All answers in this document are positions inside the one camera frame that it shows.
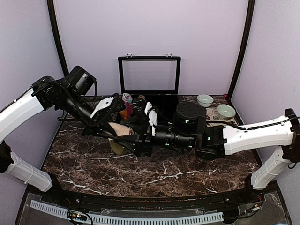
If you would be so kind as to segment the striped brown beige sock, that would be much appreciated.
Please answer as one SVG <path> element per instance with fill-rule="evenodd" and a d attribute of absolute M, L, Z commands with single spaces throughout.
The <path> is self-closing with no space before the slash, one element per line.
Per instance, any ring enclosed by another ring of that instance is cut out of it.
<path fill-rule="evenodd" d="M 130 127 L 114 122 L 109 122 L 108 124 L 114 129 L 117 136 L 132 135 L 134 133 L 133 129 Z M 113 139 L 109 139 L 109 144 L 115 154 L 120 156 L 124 153 L 125 148 L 115 143 Z"/>

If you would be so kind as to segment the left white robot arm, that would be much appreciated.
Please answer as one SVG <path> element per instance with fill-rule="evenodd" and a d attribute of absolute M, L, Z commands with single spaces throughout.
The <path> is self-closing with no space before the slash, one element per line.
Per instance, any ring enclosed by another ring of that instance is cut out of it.
<path fill-rule="evenodd" d="M 109 124 L 109 117 L 112 113 L 122 110 L 125 104 L 118 93 L 115 93 L 100 100 L 96 107 L 89 105 L 83 96 L 96 84 L 94 76 L 82 67 L 75 66 L 61 79 L 42 77 L 5 106 L 0 111 L 0 172 L 14 176 L 25 184 L 47 193 L 55 204 L 63 204 L 66 201 L 66 193 L 61 190 L 56 176 L 20 159 L 5 143 L 5 138 L 24 122 L 51 107 L 67 112 L 81 121 L 86 126 L 86 134 L 95 135 L 97 132 L 108 131 L 111 136 L 116 136 Z"/>

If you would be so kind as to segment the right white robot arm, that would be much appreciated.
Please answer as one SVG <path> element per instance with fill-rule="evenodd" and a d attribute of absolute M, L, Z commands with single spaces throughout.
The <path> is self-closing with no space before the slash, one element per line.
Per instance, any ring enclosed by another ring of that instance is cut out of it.
<path fill-rule="evenodd" d="M 208 121 L 206 109 L 194 102 L 177 105 L 173 121 L 159 124 L 157 110 L 150 103 L 133 104 L 135 116 L 123 121 L 133 135 L 122 135 L 114 141 L 135 155 L 150 153 L 154 146 L 194 149 L 195 155 L 206 160 L 268 146 L 276 146 L 272 156 L 245 180 L 239 199 L 250 203 L 257 191 L 277 177 L 285 168 L 300 161 L 300 122 L 294 110 L 273 120 L 236 126 L 224 121 Z"/>

